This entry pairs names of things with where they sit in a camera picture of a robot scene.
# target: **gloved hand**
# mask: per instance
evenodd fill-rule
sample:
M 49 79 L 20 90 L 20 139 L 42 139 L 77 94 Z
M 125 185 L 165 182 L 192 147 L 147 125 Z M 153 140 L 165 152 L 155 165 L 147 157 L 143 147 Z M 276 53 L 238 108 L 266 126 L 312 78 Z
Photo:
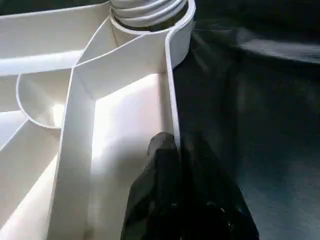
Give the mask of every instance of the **gloved hand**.
M 148 162 L 133 183 L 121 240 L 258 240 L 259 233 L 238 186 L 219 167 L 200 136 L 182 142 L 159 133 Z
M 182 171 L 174 136 L 159 133 L 148 160 L 130 189 L 121 240 L 179 240 L 183 202 Z

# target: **white plastic part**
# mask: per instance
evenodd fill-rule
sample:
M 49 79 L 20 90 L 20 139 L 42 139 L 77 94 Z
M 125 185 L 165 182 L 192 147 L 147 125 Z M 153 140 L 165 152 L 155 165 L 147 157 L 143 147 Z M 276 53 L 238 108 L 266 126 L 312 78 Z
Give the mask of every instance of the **white plastic part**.
M 67 99 L 70 69 L 23 74 L 16 83 L 16 101 L 33 123 L 60 129 Z
M 130 27 L 149 27 L 162 23 L 185 6 L 187 0 L 111 0 L 115 17 Z
M 119 239 L 150 139 L 169 132 L 180 146 L 172 69 L 189 49 L 194 0 L 175 26 L 157 32 L 126 29 L 108 13 L 104 3 L 0 17 L 0 26 L 9 19 L 12 27 L 0 36 L 7 49 L 23 45 L 11 31 L 32 40 L 29 50 L 0 53 L 1 240 Z M 50 19 L 66 43 L 45 49 L 45 35 L 18 24 L 34 23 L 35 34 L 38 18 Z M 74 63 L 66 61 L 72 51 L 79 51 Z

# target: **compartment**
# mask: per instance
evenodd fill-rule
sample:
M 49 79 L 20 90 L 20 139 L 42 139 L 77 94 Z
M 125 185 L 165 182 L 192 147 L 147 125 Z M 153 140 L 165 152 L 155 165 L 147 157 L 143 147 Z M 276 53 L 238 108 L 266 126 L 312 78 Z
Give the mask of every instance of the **compartment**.
M 109 3 L 0 16 L 0 76 L 73 67 Z
M 17 80 L 16 98 L 22 112 L 35 124 L 61 128 L 71 69 L 21 75 Z
M 165 37 L 140 36 L 75 67 L 48 240 L 81 239 L 84 232 L 86 239 L 120 238 L 129 189 L 150 139 L 178 125 Z
M 20 111 L 17 78 L 0 77 L 0 239 L 42 240 L 60 130 L 36 125 Z
M 1 234 L 4 224 L 57 155 L 59 140 L 60 131 L 26 120 L 0 149 Z M 33 215 L 36 213 L 29 212 L 29 217 Z

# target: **black plastic sheet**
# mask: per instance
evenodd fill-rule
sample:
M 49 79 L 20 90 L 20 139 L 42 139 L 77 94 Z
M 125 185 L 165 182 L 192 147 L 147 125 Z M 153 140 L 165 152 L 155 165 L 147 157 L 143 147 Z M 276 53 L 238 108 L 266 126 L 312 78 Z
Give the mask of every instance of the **black plastic sheet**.
M 261 239 L 320 238 L 320 2 L 196 3 L 174 71 L 182 136 L 205 136 Z

